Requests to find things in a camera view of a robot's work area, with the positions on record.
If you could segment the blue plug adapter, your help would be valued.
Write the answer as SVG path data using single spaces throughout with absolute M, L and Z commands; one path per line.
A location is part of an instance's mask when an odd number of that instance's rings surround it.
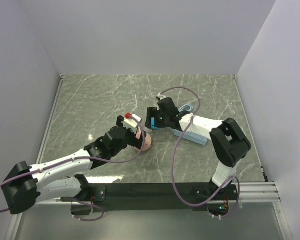
M 154 132 L 158 128 L 156 127 L 156 120 L 154 117 L 151 118 L 151 130 Z

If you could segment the pink cube socket adapter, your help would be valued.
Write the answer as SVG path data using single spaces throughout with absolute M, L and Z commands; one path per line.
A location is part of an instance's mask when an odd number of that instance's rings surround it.
M 136 135 L 135 138 L 140 141 L 141 143 L 143 142 L 143 128 L 142 127 L 138 127 L 137 131 L 136 131 Z

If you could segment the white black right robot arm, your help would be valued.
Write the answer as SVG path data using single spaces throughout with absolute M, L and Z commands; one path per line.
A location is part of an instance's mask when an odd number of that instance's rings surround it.
M 151 130 L 170 128 L 179 132 L 178 142 L 185 135 L 200 136 L 212 142 L 218 165 L 211 180 L 195 193 L 208 202 L 220 200 L 231 192 L 230 186 L 236 178 L 238 163 L 246 157 L 252 145 L 233 118 L 215 120 L 180 111 L 170 97 L 159 98 L 156 107 L 146 110 L 145 127 Z

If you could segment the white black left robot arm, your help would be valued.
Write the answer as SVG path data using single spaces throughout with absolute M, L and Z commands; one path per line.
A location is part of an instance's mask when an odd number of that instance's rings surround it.
M 17 163 L 1 187 L 7 210 L 17 215 L 45 200 L 62 197 L 86 200 L 92 192 L 90 184 L 77 173 L 111 163 L 128 146 L 142 150 L 147 134 L 141 129 L 141 122 L 135 114 L 120 115 L 104 136 L 71 155 L 40 164 Z

